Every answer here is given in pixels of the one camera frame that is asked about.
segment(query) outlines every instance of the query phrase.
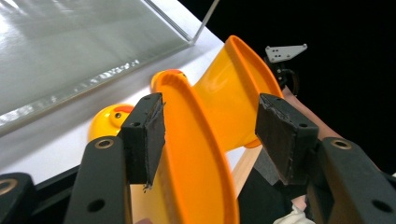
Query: person's arm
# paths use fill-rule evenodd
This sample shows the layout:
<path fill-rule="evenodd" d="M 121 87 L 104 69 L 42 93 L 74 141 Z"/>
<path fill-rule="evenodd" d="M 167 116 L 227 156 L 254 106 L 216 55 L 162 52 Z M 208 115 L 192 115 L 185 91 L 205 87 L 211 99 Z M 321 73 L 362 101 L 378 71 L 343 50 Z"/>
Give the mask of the person's arm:
<path fill-rule="evenodd" d="M 294 108 L 300 111 L 303 115 L 305 115 L 308 119 L 314 122 L 319 127 L 318 139 L 323 140 L 325 137 L 338 137 L 342 138 L 342 136 L 336 133 L 333 129 L 331 129 L 323 120 L 321 120 L 314 112 L 312 112 L 308 107 L 306 107 L 303 103 L 301 103 L 295 95 L 289 90 L 288 87 L 283 89 L 283 96 L 285 100 L 291 104 Z"/>

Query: orange plastic object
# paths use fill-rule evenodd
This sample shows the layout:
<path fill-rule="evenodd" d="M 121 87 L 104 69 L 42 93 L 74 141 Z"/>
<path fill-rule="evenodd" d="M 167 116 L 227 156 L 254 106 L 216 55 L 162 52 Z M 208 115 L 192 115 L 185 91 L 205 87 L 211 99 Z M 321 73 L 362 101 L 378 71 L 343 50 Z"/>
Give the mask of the orange plastic object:
<path fill-rule="evenodd" d="M 232 35 L 194 86 L 181 71 L 171 69 L 154 76 L 151 88 L 162 92 L 165 102 L 165 148 L 156 178 L 160 187 L 154 182 L 151 192 L 163 196 L 163 213 L 181 223 L 238 223 L 224 152 L 260 144 L 254 132 L 259 94 L 283 97 L 270 69 Z M 135 197 L 145 198 L 143 193 Z M 157 211 L 139 215 L 155 218 Z"/>
<path fill-rule="evenodd" d="M 127 104 L 110 105 L 99 111 L 93 117 L 88 132 L 88 140 L 102 136 L 117 136 L 122 123 L 132 112 L 134 107 Z"/>

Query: black background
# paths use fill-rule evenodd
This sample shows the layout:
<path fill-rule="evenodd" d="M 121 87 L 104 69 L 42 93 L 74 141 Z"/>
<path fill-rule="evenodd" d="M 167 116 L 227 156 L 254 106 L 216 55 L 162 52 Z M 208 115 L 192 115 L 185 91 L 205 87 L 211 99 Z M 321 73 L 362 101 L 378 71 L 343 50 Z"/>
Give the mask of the black background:
<path fill-rule="evenodd" d="M 202 19 L 212 0 L 180 0 Z M 207 28 L 225 41 L 265 47 L 308 45 L 288 62 L 298 98 L 388 174 L 396 173 L 396 9 L 390 1 L 220 0 Z"/>

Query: glass panel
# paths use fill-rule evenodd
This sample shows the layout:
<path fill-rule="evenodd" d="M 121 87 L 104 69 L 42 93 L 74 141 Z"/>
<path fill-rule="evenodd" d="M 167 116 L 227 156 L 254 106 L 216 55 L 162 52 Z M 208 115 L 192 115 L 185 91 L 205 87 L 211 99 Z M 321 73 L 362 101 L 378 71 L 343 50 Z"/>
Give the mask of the glass panel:
<path fill-rule="evenodd" d="M 193 42 L 149 0 L 0 0 L 0 135 Z"/>

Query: white table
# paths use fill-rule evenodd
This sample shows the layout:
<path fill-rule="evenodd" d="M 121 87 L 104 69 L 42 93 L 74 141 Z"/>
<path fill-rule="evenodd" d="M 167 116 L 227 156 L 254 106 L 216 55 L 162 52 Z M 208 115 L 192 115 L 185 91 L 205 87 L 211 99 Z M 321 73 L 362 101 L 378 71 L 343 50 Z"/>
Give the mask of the white table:
<path fill-rule="evenodd" d="M 179 24 L 196 31 L 201 22 L 176 0 L 162 1 Z M 22 172 L 35 184 L 79 165 L 92 117 L 108 105 L 135 105 L 149 91 L 151 77 L 164 69 L 183 71 L 194 84 L 211 64 L 223 42 L 206 28 L 196 44 L 90 91 L 18 130 L 0 137 L 0 175 Z M 243 148 L 228 153 L 232 169 Z"/>

